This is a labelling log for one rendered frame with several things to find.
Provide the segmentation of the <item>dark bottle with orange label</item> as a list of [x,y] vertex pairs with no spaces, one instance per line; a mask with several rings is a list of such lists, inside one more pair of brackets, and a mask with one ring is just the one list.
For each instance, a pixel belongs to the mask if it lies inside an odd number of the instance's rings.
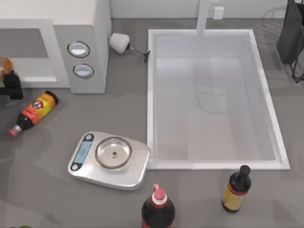
[[34,99],[19,115],[17,122],[8,133],[16,137],[20,132],[34,127],[58,104],[58,97],[51,91],[46,90]]

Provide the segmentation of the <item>round microwave knob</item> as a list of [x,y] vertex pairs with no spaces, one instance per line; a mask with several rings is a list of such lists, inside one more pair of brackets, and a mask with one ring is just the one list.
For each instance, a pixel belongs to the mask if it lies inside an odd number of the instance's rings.
[[80,64],[73,67],[73,73],[79,78],[90,78],[94,75],[94,69],[88,64]]
[[90,47],[81,41],[70,43],[67,46],[68,53],[76,58],[85,58],[90,54]]

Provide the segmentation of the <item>pale microwave oven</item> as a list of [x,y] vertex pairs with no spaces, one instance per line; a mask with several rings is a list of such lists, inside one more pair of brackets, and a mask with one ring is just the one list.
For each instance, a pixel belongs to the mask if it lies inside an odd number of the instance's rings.
[[[0,57],[11,60],[24,88],[104,93],[111,29],[109,0],[0,0]],[[90,47],[87,57],[68,53],[76,41]],[[80,64],[94,75],[77,77]]]

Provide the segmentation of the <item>white lamp with black stand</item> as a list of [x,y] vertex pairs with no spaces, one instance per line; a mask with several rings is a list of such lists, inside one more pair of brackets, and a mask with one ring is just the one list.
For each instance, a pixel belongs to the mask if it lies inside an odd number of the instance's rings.
[[130,36],[127,34],[113,33],[109,38],[109,46],[119,55],[131,50],[144,58],[144,63],[147,63],[150,51],[143,53],[131,46]]

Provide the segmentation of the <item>silver kitchen scale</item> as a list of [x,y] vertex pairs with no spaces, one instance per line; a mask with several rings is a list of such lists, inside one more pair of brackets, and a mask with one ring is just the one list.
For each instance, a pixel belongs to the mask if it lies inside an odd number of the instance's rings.
[[89,131],[80,138],[67,170],[85,182],[117,190],[135,190],[143,182],[150,153],[142,142]]

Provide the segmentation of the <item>dark bottle with red cap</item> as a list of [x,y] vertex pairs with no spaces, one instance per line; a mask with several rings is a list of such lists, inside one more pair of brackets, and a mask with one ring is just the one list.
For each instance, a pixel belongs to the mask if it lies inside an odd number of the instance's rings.
[[141,228],[173,228],[175,206],[164,189],[153,185],[152,195],[141,209]]

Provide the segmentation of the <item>white sink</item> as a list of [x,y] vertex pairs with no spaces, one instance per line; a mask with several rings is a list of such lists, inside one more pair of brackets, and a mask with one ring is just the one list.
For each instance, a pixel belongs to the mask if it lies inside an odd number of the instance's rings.
[[148,31],[150,170],[289,170],[253,30]]

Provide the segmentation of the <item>tall white tap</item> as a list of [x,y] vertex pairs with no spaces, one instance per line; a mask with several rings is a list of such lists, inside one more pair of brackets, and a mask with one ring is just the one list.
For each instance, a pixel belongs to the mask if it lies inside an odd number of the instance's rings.
[[199,0],[196,31],[197,34],[200,36],[203,36],[206,28],[209,6],[210,6],[210,0]]

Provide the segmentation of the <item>dark bottle with yellow label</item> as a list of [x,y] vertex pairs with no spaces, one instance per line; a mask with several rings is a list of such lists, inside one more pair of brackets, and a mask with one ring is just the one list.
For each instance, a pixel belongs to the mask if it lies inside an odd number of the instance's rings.
[[236,213],[241,209],[251,188],[250,171],[249,166],[242,165],[239,171],[231,174],[221,200],[221,205],[227,212]]

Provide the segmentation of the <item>white wall socket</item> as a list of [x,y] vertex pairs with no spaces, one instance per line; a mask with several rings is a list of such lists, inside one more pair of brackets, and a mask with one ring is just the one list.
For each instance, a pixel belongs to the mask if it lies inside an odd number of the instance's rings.
[[222,6],[214,7],[213,19],[223,19],[225,8]]

